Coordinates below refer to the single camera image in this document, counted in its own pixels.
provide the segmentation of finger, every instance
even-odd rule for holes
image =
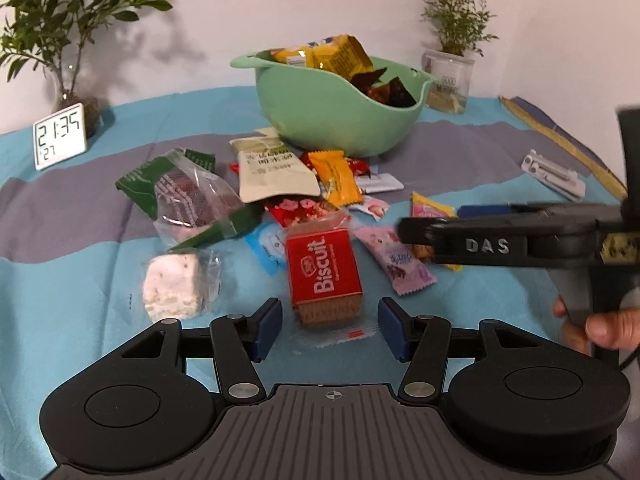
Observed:
[[[562,301],[562,298],[558,298],[556,300],[554,306],[551,309],[551,312],[553,313],[554,317],[566,316],[566,305],[564,304],[564,301]]]
[[[585,325],[596,345],[613,350],[635,350],[640,345],[640,308],[594,314]]]
[[[564,322],[560,327],[560,341],[571,350],[591,355],[589,340],[584,330],[569,322]]]

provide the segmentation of white nougat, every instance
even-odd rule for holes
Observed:
[[[145,310],[151,321],[197,316],[202,306],[199,282],[200,264],[195,254],[165,254],[151,260],[143,284]]]

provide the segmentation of yellow snack package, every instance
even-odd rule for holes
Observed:
[[[411,216],[414,218],[455,218],[456,209],[434,202],[414,191],[411,193]],[[412,246],[412,250],[414,251],[415,257],[420,260],[430,260],[433,258],[433,249],[429,246],[414,245]],[[455,270],[456,272],[462,269],[461,265],[445,264],[443,267]]]
[[[356,74],[373,71],[373,63],[360,42],[347,34],[297,48],[272,50],[271,55],[279,63],[327,70],[348,81]]]
[[[360,188],[344,158],[344,152],[310,152],[308,156],[318,178],[327,189],[326,200],[329,204],[340,207],[362,202]]]

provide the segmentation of digital clock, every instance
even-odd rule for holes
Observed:
[[[82,103],[55,112],[33,125],[33,158],[38,171],[85,151]]]

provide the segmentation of glass jar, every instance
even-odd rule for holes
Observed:
[[[427,50],[424,61],[424,71],[433,77],[427,95],[429,108],[447,114],[464,113],[475,60]]]
[[[82,103],[84,107],[84,130],[86,138],[91,137],[96,130],[98,120],[100,120],[100,107],[98,99],[93,97],[82,88],[82,72],[78,70],[74,74],[74,66],[80,60],[77,50],[68,48],[70,52],[63,58],[59,71],[51,71],[50,76],[55,85],[55,105],[53,112],[59,112],[69,106]]]

